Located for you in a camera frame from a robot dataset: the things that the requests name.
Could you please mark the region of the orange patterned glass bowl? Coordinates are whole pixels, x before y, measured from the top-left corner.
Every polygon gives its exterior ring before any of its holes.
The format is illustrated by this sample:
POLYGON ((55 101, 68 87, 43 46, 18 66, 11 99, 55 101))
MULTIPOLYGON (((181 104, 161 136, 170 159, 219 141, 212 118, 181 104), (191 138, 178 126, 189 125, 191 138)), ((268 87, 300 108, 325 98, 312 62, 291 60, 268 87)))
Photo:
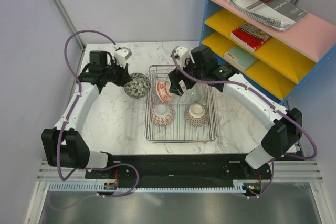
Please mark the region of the orange patterned glass bowl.
POLYGON ((159 80, 156 83, 157 95, 164 103, 168 103, 173 98, 173 94, 169 91, 170 84, 168 80, 159 80))

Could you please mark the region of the green glass bowl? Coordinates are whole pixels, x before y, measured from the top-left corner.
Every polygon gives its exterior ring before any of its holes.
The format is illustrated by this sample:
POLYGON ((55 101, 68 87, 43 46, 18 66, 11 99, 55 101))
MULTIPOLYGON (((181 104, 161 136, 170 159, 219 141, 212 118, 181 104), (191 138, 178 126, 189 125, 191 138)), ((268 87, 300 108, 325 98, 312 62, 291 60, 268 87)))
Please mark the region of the green glass bowl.
POLYGON ((196 83, 192 88, 187 90, 187 96, 193 102, 200 102, 204 97, 204 91, 200 83, 196 83))

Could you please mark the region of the grey patterned bowl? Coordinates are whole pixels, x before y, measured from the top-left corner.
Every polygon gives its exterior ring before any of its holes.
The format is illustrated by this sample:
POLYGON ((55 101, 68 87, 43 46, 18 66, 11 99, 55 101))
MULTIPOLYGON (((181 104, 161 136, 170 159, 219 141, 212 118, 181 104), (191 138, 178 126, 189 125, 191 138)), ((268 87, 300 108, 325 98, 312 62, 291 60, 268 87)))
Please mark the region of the grey patterned bowl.
POLYGON ((133 99, 140 99, 146 96, 151 87, 149 78, 142 73, 133 73, 130 77, 132 80, 123 87, 125 93, 133 99))

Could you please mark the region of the blue patterned bowl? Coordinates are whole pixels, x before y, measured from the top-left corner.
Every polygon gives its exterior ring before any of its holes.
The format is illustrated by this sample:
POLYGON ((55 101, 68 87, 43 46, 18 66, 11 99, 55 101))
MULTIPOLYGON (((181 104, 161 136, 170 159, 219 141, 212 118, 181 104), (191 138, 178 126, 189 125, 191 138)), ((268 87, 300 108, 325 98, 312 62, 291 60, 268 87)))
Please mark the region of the blue patterned bowl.
POLYGON ((156 104, 151 109, 151 120, 155 125, 167 126, 173 122, 174 112, 173 108, 169 104, 156 104))

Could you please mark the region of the brown patterned bowl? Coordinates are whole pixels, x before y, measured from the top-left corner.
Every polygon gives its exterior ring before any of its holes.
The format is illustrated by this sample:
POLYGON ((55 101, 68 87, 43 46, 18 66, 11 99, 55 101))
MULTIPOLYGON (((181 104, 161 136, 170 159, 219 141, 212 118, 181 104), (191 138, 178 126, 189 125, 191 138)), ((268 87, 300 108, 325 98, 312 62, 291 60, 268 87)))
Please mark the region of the brown patterned bowl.
POLYGON ((185 110, 184 118, 191 126, 202 126, 208 120, 207 108, 200 103, 191 104, 185 110))

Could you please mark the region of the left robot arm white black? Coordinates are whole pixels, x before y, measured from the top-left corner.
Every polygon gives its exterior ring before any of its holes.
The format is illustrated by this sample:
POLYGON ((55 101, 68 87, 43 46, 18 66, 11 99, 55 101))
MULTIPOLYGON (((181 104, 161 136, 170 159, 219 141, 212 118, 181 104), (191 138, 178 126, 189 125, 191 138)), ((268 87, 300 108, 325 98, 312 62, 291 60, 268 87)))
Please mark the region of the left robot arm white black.
POLYGON ((119 87, 131 81, 127 59, 131 50, 119 47, 108 51, 91 51, 70 104, 52 129, 45 129, 41 139, 48 164, 65 168, 97 168, 103 178, 111 178, 115 165, 108 161, 108 154, 89 149, 81 136, 84 123, 95 100, 107 83, 119 87))

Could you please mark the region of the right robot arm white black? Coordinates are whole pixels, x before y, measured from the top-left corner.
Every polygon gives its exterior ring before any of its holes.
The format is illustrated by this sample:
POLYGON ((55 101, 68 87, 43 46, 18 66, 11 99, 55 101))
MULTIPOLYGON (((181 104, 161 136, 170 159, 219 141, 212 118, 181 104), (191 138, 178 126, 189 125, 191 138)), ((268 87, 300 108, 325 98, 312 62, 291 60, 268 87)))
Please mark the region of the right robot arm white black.
POLYGON ((287 110, 254 87, 228 63, 219 64, 210 47, 201 45, 192 50, 177 46, 171 53, 176 68, 169 73, 170 92, 181 96, 183 90, 197 83, 216 88, 243 105, 267 130, 261 143, 246 155, 241 174, 254 178, 265 163, 282 158, 302 137, 302 114, 287 110))

